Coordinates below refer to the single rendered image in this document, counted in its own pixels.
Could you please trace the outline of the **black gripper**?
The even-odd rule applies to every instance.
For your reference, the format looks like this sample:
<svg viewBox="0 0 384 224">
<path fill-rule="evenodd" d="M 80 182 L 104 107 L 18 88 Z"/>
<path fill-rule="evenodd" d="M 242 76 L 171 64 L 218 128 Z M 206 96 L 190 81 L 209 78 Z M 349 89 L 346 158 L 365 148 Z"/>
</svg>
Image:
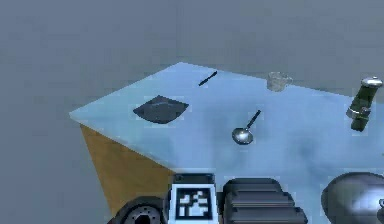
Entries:
<svg viewBox="0 0 384 224">
<path fill-rule="evenodd" d="M 130 200 L 107 224 L 167 224 L 163 215 L 163 199 L 139 196 Z"/>
</svg>

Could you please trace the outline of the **grey metal pan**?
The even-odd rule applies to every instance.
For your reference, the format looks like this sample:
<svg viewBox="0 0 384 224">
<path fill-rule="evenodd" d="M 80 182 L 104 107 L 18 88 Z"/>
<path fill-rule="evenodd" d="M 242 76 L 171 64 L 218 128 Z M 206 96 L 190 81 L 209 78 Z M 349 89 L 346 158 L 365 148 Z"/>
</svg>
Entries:
<svg viewBox="0 0 384 224">
<path fill-rule="evenodd" d="M 331 224 L 384 224 L 384 176 L 342 174 L 324 188 L 321 205 Z"/>
</svg>

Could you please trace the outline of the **black pen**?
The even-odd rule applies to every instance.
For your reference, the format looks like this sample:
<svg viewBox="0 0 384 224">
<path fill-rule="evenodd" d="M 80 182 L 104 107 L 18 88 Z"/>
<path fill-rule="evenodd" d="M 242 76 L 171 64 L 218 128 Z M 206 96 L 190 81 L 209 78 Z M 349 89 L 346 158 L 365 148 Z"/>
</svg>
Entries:
<svg viewBox="0 0 384 224">
<path fill-rule="evenodd" d="M 208 76 L 208 77 L 206 77 L 204 80 L 202 80 L 202 81 L 198 84 L 198 86 L 202 86 L 202 85 L 204 85 L 205 83 L 207 83 L 211 78 L 213 78 L 214 76 L 216 76 L 217 73 L 218 73 L 218 71 L 213 72 L 210 76 Z"/>
</svg>

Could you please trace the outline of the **black square plate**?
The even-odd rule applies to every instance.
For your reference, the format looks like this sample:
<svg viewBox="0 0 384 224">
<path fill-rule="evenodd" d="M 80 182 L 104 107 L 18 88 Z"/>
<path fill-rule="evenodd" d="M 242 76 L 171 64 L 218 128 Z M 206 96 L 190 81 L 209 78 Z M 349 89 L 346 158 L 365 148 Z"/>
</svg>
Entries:
<svg viewBox="0 0 384 224">
<path fill-rule="evenodd" d="M 188 103 L 158 95 L 135 108 L 133 112 L 146 121 L 168 124 L 181 116 L 188 106 Z"/>
</svg>

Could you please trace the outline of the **clear glass mug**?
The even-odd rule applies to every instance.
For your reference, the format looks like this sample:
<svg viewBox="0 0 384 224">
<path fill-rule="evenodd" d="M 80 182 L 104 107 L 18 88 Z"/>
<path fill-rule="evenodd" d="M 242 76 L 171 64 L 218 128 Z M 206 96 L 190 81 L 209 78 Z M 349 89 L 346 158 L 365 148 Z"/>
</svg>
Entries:
<svg viewBox="0 0 384 224">
<path fill-rule="evenodd" d="M 283 72 L 270 72 L 267 77 L 267 89 L 274 92 L 283 91 L 291 85 L 293 78 Z"/>
</svg>

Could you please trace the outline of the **blue-topped wooden counter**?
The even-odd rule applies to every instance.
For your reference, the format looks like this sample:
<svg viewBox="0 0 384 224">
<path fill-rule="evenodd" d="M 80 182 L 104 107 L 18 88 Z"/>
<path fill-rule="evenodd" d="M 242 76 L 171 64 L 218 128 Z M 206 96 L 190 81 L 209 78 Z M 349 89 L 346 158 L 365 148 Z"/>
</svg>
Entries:
<svg viewBox="0 0 384 224">
<path fill-rule="evenodd" d="M 113 212 L 139 196 L 167 194 L 176 173 L 272 178 L 308 224 L 329 224 L 323 189 L 363 173 L 354 209 L 378 209 L 384 188 L 384 104 L 365 130 L 351 129 L 351 98 L 298 86 L 281 92 L 263 79 L 177 63 L 71 112 L 83 131 Z"/>
</svg>

